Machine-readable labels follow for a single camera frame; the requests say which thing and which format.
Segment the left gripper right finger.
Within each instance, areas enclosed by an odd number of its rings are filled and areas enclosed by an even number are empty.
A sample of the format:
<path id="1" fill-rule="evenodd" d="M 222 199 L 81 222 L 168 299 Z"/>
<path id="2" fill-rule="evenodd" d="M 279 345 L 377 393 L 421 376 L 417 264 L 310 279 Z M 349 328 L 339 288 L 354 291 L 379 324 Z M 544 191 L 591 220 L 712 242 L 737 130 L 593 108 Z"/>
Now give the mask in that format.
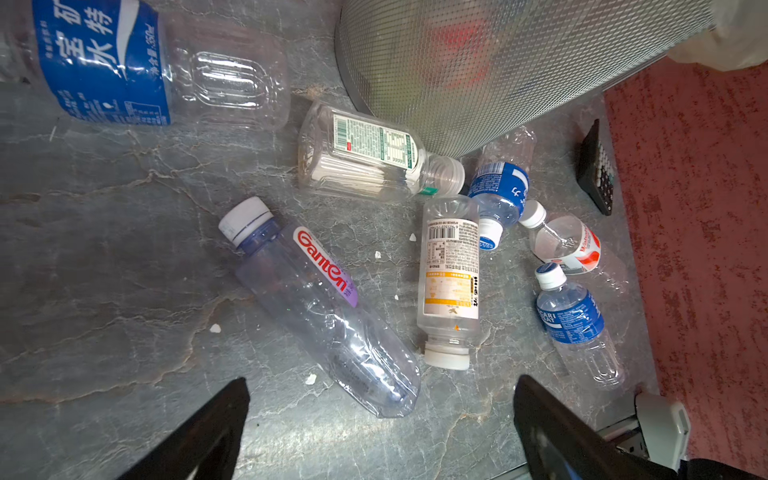
<path id="1" fill-rule="evenodd" d="M 519 377 L 514 424 L 533 479 L 653 479 L 602 439 L 533 377 Z"/>

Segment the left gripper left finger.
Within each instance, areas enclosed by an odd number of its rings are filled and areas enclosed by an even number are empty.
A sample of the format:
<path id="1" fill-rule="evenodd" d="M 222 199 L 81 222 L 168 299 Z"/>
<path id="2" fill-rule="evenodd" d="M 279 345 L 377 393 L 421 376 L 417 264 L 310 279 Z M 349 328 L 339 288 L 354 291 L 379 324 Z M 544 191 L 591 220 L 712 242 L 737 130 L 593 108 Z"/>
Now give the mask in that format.
<path id="1" fill-rule="evenodd" d="M 231 479 L 250 395 L 243 377 L 229 382 L 122 479 Z"/>

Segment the Pocari blue label bottle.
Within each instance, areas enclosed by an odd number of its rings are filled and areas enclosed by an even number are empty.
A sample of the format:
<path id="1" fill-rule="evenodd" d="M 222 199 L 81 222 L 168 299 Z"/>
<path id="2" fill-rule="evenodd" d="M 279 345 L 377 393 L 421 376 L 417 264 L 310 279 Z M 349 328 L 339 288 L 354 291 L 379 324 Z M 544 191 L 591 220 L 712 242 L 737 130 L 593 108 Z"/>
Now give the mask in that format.
<path id="1" fill-rule="evenodd" d="M 568 373 L 590 390 L 621 386 L 624 367 L 591 292 L 556 263 L 539 266 L 535 277 L 537 313 Z"/>

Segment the purple Ganten bottle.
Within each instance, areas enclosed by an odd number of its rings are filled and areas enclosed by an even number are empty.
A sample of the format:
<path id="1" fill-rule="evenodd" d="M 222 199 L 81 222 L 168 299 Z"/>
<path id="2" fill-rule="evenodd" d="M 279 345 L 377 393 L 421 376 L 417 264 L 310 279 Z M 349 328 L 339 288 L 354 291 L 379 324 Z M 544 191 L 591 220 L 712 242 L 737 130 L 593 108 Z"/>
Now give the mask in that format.
<path id="1" fill-rule="evenodd" d="M 306 226 L 281 224 L 251 197 L 218 228 L 243 254 L 239 281 L 339 387 L 379 418 L 414 410 L 421 386 L 414 354 Z"/>

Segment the orange label clear bottle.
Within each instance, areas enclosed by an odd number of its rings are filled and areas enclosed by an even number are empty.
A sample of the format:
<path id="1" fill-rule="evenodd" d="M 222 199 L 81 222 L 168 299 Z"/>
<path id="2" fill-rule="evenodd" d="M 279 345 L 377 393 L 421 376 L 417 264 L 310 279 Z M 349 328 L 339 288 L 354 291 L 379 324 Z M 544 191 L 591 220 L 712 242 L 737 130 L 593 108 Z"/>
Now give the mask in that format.
<path id="1" fill-rule="evenodd" d="M 480 332 L 479 206 L 464 195 L 424 204 L 417 326 L 425 362 L 464 371 Z"/>

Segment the Wahaha red white bottle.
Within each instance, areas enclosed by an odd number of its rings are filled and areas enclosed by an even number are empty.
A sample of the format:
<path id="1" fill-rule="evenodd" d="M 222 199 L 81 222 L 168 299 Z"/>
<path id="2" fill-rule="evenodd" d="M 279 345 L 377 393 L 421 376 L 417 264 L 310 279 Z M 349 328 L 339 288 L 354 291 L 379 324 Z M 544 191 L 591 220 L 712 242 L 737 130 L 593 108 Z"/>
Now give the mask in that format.
<path id="1" fill-rule="evenodd" d="M 528 230 L 529 245 L 542 262 L 558 264 L 568 276 L 586 275 L 618 293 L 626 293 L 625 263 L 578 217 L 548 212 L 528 200 L 518 223 Z"/>

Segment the blue label bottle by bin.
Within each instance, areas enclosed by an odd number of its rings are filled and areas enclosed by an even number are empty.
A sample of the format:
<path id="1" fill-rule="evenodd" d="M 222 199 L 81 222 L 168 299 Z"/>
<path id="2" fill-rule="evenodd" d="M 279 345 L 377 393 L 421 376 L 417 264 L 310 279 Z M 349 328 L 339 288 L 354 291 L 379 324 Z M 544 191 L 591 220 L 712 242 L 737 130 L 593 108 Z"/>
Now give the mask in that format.
<path id="1" fill-rule="evenodd" d="M 535 133 L 521 125 L 483 147 L 468 194 L 479 206 L 481 250 L 495 250 L 504 232 L 519 221 L 536 143 Z"/>

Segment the grey mesh waste bin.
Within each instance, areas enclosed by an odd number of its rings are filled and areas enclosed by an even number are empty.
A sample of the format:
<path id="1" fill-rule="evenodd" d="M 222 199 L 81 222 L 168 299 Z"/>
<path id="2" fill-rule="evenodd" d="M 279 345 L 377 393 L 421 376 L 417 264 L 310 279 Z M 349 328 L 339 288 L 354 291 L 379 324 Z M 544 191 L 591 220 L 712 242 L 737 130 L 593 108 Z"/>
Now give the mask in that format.
<path id="1" fill-rule="evenodd" d="M 358 110 L 461 156 L 712 22 L 708 1 L 347 1 L 335 53 Z"/>

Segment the clear plastic bin liner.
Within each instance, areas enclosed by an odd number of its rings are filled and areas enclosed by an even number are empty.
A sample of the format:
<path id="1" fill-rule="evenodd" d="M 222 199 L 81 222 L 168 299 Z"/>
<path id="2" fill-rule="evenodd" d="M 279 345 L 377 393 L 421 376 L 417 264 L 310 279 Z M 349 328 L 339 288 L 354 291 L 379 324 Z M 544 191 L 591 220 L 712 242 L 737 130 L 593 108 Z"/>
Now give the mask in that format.
<path id="1" fill-rule="evenodd" d="M 714 27 L 667 53 L 671 60 L 727 72 L 767 61 L 767 0 L 711 2 Z"/>

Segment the black calculator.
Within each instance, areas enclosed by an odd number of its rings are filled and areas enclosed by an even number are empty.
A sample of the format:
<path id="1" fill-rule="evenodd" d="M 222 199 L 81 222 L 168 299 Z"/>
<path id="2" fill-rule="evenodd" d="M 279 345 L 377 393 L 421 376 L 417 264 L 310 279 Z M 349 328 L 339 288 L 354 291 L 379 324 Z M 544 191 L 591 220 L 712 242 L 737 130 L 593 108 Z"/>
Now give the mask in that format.
<path id="1" fill-rule="evenodd" d="M 596 119 L 581 143 L 576 179 L 605 216 L 613 213 L 614 171 L 600 140 L 600 120 Z"/>

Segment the blue label bottle far left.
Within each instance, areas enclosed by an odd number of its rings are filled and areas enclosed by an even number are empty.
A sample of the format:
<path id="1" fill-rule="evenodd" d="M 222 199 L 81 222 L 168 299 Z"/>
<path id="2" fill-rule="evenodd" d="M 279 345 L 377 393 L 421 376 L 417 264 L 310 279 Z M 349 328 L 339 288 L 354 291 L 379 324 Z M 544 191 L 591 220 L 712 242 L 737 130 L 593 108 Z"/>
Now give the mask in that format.
<path id="1" fill-rule="evenodd" d="M 281 129 L 287 59 L 272 36 L 145 1 L 4 1 L 1 79 L 103 124 Z"/>

